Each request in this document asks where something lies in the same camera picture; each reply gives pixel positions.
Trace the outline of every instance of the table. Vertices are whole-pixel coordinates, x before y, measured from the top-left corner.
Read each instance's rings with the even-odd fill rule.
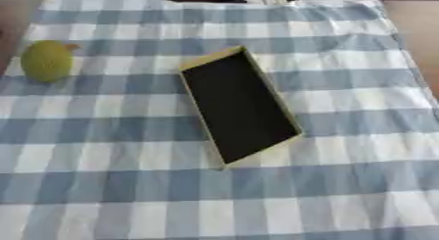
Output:
[[[439,98],[439,1],[385,1],[425,80]]]
[[[437,102],[382,8],[45,0],[20,52],[81,49],[65,80],[29,81],[15,58],[0,81],[2,235],[436,240]],[[234,45],[305,133],[217,171],[176,68]]]
[[[0,72],[6,69],[40,0],[0,0]],[[439,98],[439,1],[385,1],[415,62]]]

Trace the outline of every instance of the cardboard box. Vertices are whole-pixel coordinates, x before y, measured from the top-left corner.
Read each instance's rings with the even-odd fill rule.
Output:
[[[180,76],[225,167],[302,134],[242,46],[181,65]]]

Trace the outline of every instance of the round green fruit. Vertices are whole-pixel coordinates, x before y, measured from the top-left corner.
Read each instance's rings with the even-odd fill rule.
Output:
[[[37,41],[22,54],[22,68],[28,77],[42,82],[66,77],[72,68],[74,48],[56,40]]]

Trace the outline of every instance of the rectangular box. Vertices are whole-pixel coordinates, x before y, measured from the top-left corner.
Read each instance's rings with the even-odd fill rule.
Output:
[[[183,64],[180,71],[202,124],[225,165],[302,134],[244,47],[200,57]]]

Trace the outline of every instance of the open box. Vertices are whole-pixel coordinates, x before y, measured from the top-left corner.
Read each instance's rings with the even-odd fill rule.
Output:
[[[243,46],[181,65],[180,76],[225,166],[302,134]]]

